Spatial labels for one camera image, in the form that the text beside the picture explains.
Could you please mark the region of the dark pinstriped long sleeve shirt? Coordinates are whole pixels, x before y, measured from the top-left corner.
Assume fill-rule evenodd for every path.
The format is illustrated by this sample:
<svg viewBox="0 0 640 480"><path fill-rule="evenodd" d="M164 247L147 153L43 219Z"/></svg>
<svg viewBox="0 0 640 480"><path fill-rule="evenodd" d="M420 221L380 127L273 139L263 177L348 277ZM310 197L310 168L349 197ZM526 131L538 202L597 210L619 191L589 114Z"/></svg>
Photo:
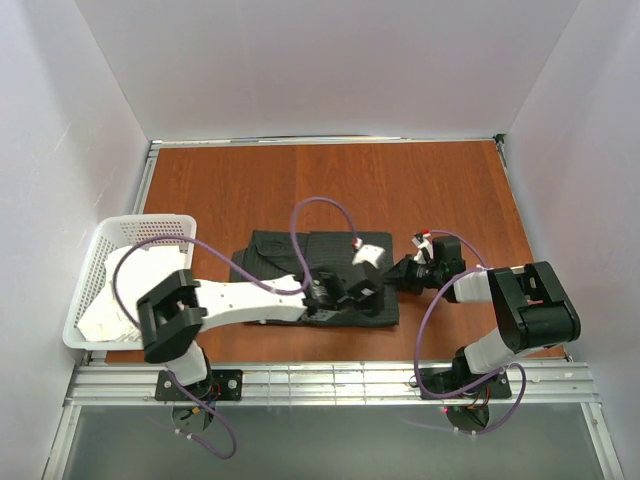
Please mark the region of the dark pinstriped long sleeve shirt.
<svg viewBox="0 0 640 480"><path fill-rule="evenodd" d="M399 324L397 290L384 280L393 266L392 236L363 232L362 248L353 251L348 232L299 233L300 250L309 265L307 312L298 325L316 327L393 328ZM232 261L263 282L304 273L287 232L255 230L247 247Z"/></svg>

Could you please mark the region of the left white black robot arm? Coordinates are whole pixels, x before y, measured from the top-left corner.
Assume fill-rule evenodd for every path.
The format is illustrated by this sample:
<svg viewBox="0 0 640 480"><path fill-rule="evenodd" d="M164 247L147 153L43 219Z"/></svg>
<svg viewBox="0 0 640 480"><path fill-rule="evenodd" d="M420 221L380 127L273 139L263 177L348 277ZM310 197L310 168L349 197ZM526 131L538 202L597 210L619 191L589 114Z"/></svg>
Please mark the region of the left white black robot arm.
<svg viewBox="0 0 640 480"><path fill-rule="evenodd" d="M136 307L144 360L166 366L180 385L190 387L208 376L208 359L196 342L202 331L246 322L322 324L349 313L375 316L383 305L382 276L365 262L315 269L307 287L293 274L258 286L197 280L183 269L144 294Z"/></svg>

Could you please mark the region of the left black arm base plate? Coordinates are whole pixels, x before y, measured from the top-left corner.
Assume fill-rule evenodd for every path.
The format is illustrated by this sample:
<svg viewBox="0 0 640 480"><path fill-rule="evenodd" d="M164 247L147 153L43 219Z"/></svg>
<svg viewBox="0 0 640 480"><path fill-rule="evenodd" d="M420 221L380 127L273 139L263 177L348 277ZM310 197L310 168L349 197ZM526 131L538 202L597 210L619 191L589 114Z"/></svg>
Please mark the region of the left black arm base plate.
<svg viewBox="0 0 640 480"><path fill-rule="evenodd" d="M239 401L242 396L243 374L240 369L212 369L207 378L186 386L185 389L201 400ZM154 399L161 402L189 400L166 370L161 370L158 374Z"/></svg>

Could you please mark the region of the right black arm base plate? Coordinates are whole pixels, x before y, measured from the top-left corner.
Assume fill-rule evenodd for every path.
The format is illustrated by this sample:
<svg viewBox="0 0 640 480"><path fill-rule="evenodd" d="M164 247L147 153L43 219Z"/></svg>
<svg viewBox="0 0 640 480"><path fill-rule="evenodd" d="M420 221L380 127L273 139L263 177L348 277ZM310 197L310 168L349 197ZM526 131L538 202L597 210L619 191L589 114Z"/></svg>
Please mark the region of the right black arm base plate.
<svg viewBox="0 0 640 480"><path fill-rule="evenodd" d="M472 374L468 378L458 379L452 369L444 368L421 368L419 372L424 386L437 394L450 393L480 378L480 375ZM512 397L512 390L507 375L499 373L482 384L467 388L461 397L482 400L509 399Z"/></svg>

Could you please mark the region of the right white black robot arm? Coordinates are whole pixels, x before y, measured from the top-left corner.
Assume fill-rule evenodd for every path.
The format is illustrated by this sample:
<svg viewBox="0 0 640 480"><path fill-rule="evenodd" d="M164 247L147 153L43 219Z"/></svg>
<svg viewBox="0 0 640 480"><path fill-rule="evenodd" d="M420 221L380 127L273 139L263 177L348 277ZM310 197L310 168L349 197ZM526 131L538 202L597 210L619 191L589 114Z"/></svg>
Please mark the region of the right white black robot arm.
<svg viewBox="0 0 640 480"><path fill-rule="evenodd" d="M435 394L457 391L530 353L577 340L579 315L554 269L547 261L512 268L478 267L471 273L455 256L421 263L408 255L384 276L402 292L419 295L425 289L443 292L450 303L489 303L496 327L456 352L451 367L423 373L424 387Z"/></svg>

